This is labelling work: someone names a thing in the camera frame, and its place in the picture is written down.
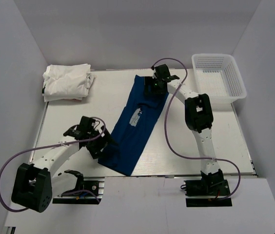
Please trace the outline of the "blue printed t shirt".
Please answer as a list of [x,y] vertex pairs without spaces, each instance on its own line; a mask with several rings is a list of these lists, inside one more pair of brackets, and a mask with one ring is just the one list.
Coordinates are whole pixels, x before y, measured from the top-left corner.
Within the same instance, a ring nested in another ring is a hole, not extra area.
[[146,96],[144,77],[135,76],[127,103],[112,130],[117,145],[103,150],[98,163],[125,176],[130,176],[148,142],[165,106],[168,94]]

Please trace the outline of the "white t shirt stack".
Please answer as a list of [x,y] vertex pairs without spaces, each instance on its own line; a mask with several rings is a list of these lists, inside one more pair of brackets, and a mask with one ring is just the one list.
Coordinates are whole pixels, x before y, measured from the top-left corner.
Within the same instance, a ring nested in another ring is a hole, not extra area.
[[96,78],[90,64],[72,66],[49,65],[42,75],[42,96],[45,102],[55,100],[82,101],[88,96]]

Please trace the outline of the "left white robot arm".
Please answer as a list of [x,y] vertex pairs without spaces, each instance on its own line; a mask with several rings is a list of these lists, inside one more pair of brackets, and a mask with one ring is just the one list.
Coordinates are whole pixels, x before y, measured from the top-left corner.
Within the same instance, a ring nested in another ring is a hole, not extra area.
[[110,145],[116,146],[117,143],[108,132],[88,137],[65,133],[58,147],[52,146],[50,151],[33,163],[23,163],[18,167],[12,202],[42,213],[56,196],[92,194],[91,189],[85,189],[81,172],[60,168],[82,147],[97,157],[104,157],[103,150]]

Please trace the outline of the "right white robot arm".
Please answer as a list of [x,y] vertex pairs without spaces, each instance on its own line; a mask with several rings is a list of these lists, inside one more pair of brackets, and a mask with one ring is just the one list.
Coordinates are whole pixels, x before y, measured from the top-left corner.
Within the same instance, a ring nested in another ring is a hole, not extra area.
[[144,78],[144,93],[151,97],[171,94],[184,104],[185,123],[192,131],[201,160],[202,190],[211,195],[224,181],[223,172],[216,161],[212,142],[212,123],[214,121],[210,99],[207,94],[198,94],[183,85],[180,78],[171,75],[166,64],[152,66],[153,75]]

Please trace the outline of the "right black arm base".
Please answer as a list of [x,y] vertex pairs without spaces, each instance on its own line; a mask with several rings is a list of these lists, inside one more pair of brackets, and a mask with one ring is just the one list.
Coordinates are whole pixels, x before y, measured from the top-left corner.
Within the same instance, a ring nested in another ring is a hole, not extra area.
[[180,189],[185,192],[188,208],[232,207],[232,200],[227,197],[228,181],[221,170],[214,174],[201,173],[200,180],[185,180]]

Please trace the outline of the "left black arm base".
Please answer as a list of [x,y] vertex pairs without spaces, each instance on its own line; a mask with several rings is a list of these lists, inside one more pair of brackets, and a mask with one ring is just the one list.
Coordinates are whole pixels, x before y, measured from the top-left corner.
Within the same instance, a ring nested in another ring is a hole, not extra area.
[[104,180],[65,170],[52,178],[52,189],[53,204],[98,205],[103,197]]

